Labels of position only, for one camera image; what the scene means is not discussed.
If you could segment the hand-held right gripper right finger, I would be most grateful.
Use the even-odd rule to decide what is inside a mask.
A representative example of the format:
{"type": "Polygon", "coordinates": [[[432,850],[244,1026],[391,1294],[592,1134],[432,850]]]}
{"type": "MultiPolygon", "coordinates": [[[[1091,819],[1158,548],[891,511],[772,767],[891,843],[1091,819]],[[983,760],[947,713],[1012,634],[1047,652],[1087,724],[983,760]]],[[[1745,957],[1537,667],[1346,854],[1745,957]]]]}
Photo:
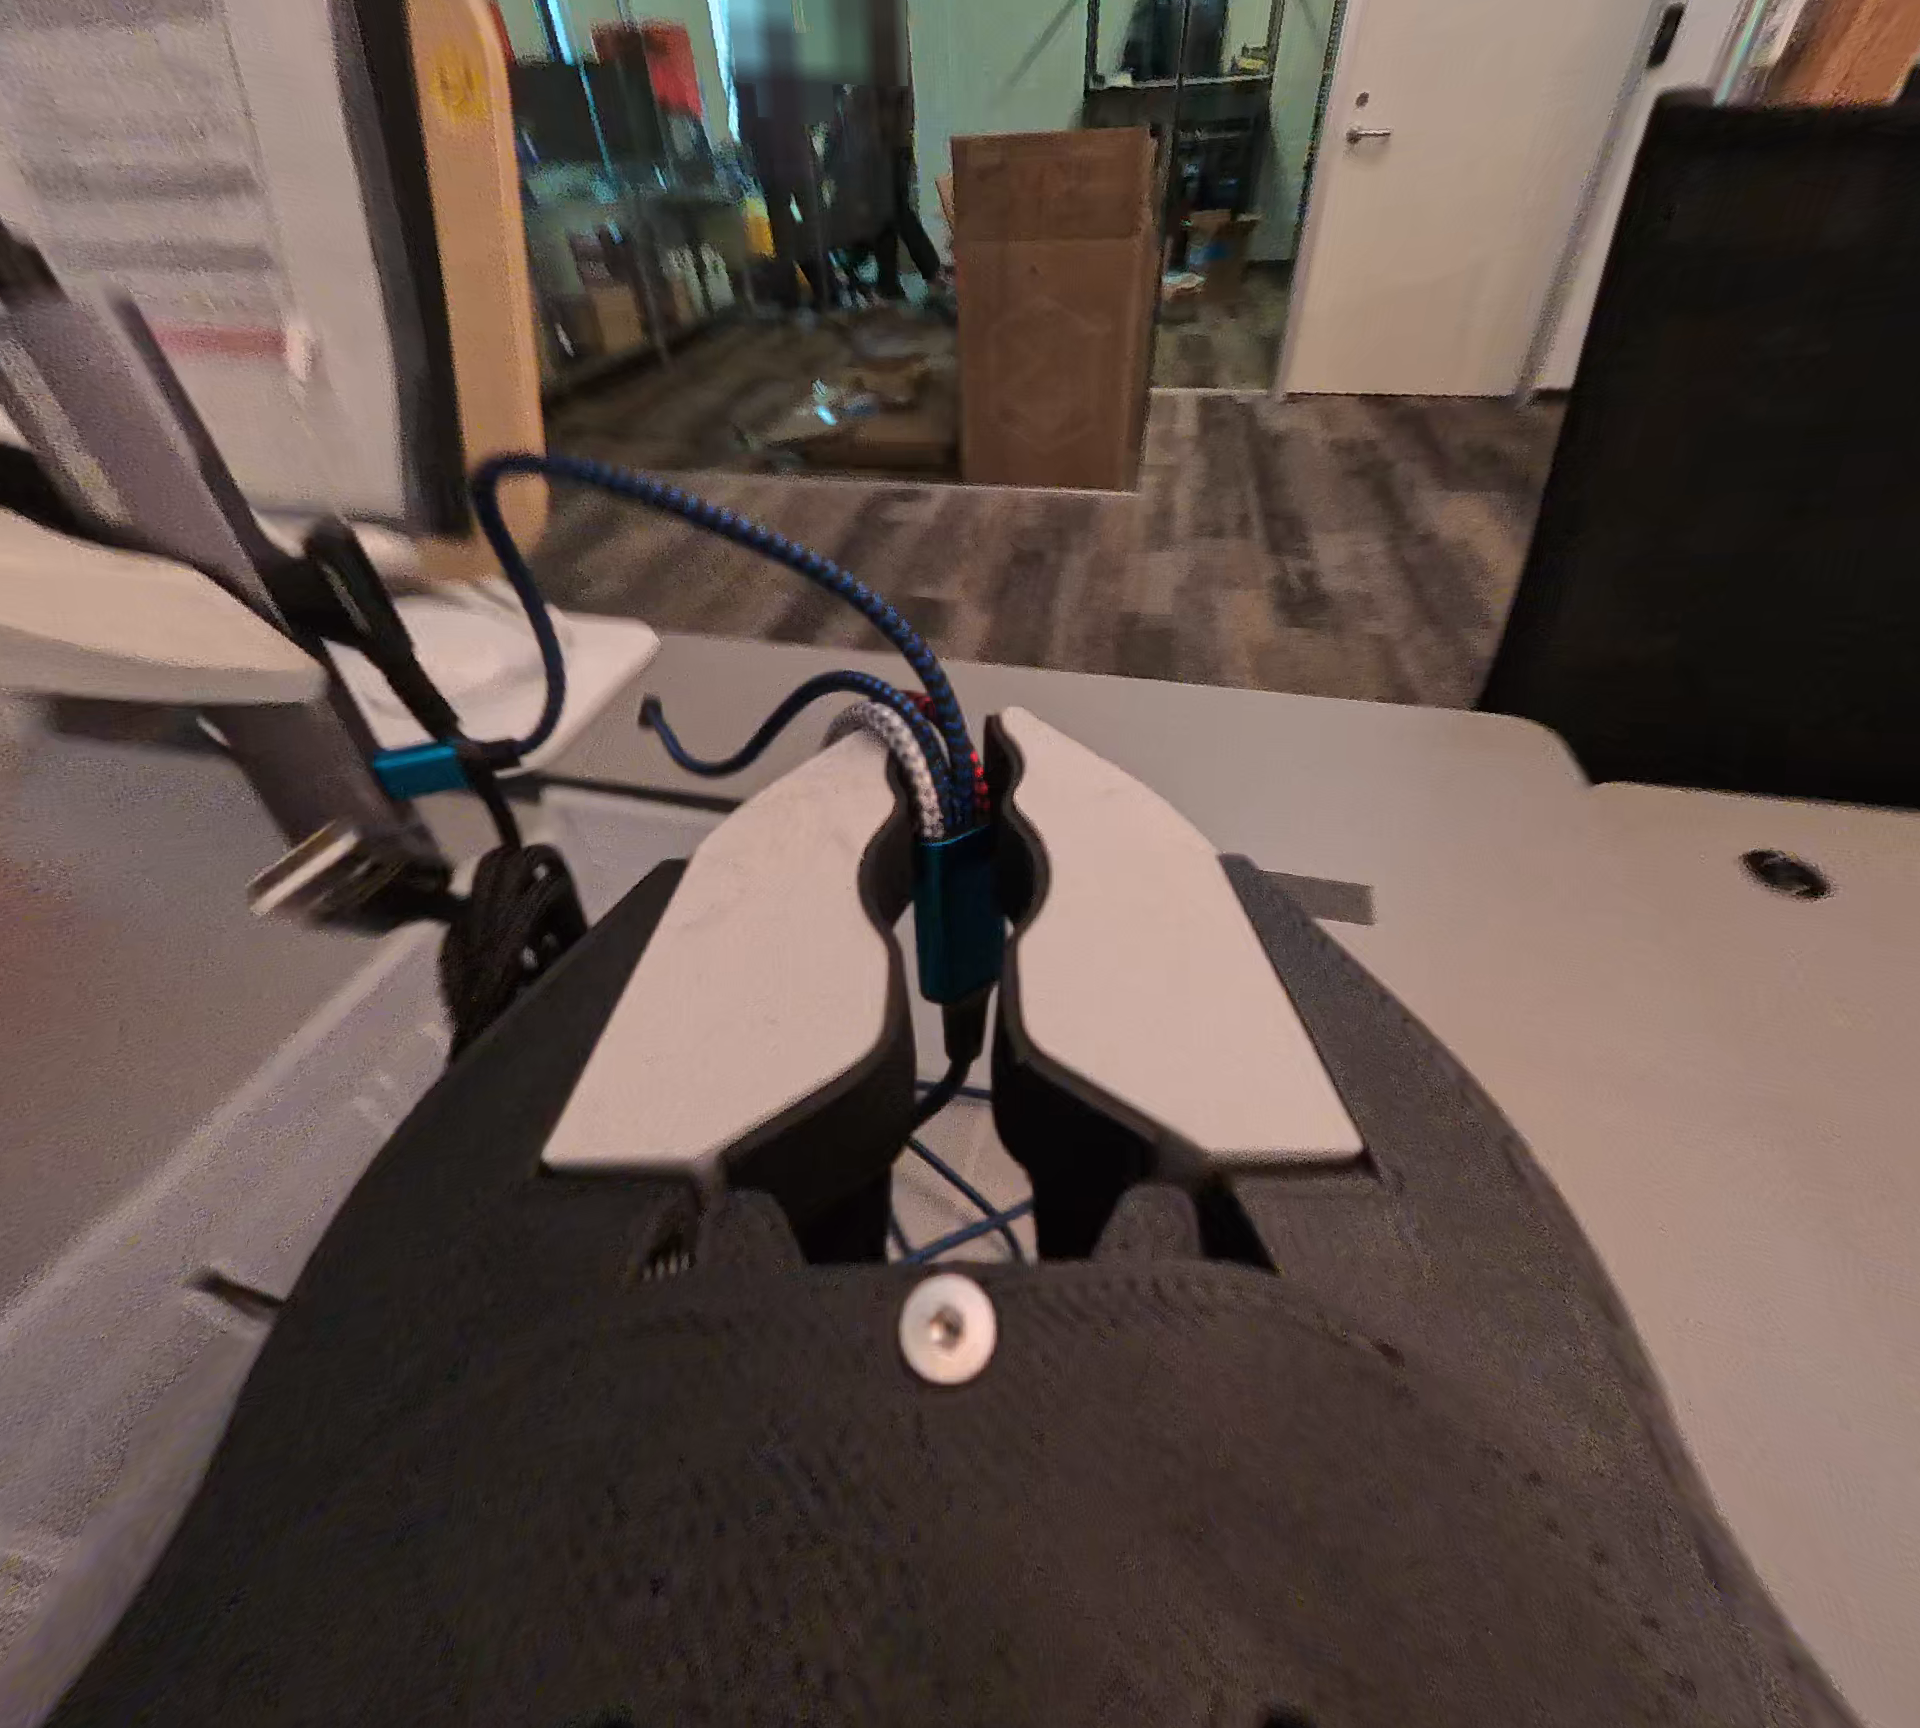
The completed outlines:
{"type": "Polygon", "coordinates": [[[988,721],[996,1134],[1042,1236],[1139,1186],[1348,1173],[1366,1142],[1228,864],[1160,793],[1028,709],[988,721]]]}

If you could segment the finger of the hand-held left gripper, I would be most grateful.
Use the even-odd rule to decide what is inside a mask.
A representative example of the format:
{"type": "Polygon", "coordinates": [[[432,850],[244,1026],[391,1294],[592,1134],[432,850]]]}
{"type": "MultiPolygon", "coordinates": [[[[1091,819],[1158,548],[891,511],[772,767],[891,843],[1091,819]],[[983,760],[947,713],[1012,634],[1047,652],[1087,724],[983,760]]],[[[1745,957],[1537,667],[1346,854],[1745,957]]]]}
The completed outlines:
{"type": "Polygon", "coordinates": [[[2,691],[153,709],[305,709],[325,668],[212,578],[2,518],[2,691]]]}

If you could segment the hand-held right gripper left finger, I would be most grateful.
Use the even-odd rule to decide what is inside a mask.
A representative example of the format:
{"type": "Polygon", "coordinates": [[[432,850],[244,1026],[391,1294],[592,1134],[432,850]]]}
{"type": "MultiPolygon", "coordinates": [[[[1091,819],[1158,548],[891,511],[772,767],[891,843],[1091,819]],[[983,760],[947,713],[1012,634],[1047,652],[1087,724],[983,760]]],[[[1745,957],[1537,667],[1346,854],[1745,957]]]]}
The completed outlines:
{"type": "Polygon", "coordinates": [[[541,1168],[757,1191],[797,1229],[879,1189],[914,1114],[900,948],[914,848],[871,736],[731,811],[683,863],[541,1168]]]}

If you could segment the grey usb hub with cable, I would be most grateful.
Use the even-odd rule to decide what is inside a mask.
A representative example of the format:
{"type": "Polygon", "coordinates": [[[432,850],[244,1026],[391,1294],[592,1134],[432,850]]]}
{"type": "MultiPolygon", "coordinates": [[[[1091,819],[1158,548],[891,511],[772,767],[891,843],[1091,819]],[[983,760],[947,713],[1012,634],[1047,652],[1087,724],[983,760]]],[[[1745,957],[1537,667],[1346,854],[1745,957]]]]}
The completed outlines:
{"type": "Polygon", "coordinates": [[[372,773],[372,730],[324,648],[337,611],[232,481],[179,378],[129,300],[71,294],[27,252],[4,269],[4,410],[81,537],[190,571],[297,655],[292,686],[246,686],[204,637],[164,634],[166,684],[85,700],[157,700],[204,717],[290,847],[324,826],[368,853],[448,875],[415,811],[372,773]]]}

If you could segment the wooden document stand white base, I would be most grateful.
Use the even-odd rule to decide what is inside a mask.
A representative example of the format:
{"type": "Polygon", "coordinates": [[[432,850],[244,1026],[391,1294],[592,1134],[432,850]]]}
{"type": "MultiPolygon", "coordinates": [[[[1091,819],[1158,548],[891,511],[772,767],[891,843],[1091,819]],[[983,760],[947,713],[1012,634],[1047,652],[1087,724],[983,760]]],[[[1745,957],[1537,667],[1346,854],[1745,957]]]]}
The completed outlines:
{"type": "Polygon", "coordinates": [[[467,469],[540,451],[531,283],[508,61],[486,0],[221,0],[276,211],[299,359],[166,348],[122,292],[65,279],[4,180],[4,233],[60,289],[131,303],[254,513],[404,520],[429,575],[492,564],[467,469]],[[434,61],[483,64],[483,123],[446,120],[434,61]]]}

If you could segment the printed instruction sheet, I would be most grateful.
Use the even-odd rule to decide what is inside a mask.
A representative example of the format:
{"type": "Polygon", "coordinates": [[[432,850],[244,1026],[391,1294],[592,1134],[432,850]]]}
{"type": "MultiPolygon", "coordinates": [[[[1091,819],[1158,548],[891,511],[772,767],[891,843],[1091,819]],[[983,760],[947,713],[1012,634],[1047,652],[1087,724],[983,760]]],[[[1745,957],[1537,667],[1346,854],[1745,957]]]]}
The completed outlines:
{"type": "Polygon", "coordinates": [[[63,279],[177,356],[299,361],[223,0],[2,0],[4,180],[63,279]]]}

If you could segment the flattened cardboard pieces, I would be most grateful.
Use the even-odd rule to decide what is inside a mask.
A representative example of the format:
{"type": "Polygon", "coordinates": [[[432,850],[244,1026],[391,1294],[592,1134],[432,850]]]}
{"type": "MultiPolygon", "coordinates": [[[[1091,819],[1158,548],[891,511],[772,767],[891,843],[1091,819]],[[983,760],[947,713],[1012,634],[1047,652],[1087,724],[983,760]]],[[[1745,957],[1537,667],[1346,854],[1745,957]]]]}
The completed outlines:
{"type": "Polygon", "coordinates": [[[879,303],[791,323],[764,348],[733,438],[756,469],[952,478],[957,470],[957,343],[950,324],[879,303]]]}

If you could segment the tall cardboard box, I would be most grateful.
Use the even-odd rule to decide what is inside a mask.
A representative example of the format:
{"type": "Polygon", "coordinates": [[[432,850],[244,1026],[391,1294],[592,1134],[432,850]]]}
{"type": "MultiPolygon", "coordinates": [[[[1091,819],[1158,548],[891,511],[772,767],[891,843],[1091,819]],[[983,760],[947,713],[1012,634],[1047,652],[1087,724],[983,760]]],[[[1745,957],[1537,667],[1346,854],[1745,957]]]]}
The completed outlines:
{"type": "Polygon", "coordinates": [[[956,136],[950,198],[961,478],[1131,492],[1161,262],[1149,128],[956,136]]]}

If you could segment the storage shelf with supplies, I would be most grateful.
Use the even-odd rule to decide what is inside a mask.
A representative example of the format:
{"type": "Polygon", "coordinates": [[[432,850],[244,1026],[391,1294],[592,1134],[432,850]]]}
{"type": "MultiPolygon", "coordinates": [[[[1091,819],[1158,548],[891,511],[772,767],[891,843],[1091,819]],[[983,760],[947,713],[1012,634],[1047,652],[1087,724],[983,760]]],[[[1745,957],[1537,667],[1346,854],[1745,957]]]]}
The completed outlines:
{"type": "Polygon", "coordinates": [[[508,94],[546,409],[753,304],[756,203],[675,74],[659,90],[639,30],[599,30],[583,61],[514,61],[508,94]]]}

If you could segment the black office chair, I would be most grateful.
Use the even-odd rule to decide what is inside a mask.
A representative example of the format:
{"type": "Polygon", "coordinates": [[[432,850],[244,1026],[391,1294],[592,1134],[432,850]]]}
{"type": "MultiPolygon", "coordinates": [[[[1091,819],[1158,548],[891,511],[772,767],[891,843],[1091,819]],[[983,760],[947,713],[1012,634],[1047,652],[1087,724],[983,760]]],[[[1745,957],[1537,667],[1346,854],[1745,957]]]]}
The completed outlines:
{"type": "Polygon", "coordinates": [[[1475,709],[1595,784],[1915,809],[1915,82],[1654,105],[1475,709]]]}

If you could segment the black shelving rack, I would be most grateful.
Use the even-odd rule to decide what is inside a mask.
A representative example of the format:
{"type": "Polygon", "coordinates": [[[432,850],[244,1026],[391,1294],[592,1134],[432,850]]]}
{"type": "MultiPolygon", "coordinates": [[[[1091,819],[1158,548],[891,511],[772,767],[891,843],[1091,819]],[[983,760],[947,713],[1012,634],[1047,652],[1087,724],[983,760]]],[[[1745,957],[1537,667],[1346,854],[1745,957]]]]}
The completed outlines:
{"type": "Polygon", "coordinates": [[[1249,216],[1273,144],[1287,0],[1083,0],[1080,124],[1158,148],[1163,233],[1249,216]]]}

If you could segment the white door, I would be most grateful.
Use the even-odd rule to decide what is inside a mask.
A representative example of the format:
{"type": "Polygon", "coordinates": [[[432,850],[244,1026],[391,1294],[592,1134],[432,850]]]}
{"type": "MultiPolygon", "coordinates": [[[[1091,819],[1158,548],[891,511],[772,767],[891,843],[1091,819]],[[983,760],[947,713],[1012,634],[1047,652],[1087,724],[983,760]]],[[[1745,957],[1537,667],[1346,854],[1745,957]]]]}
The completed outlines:
{"type": "Polygon", "coordinates": [[[1657,0],[1349,0],[1286,397],[1509,397],[1657,0]]]}

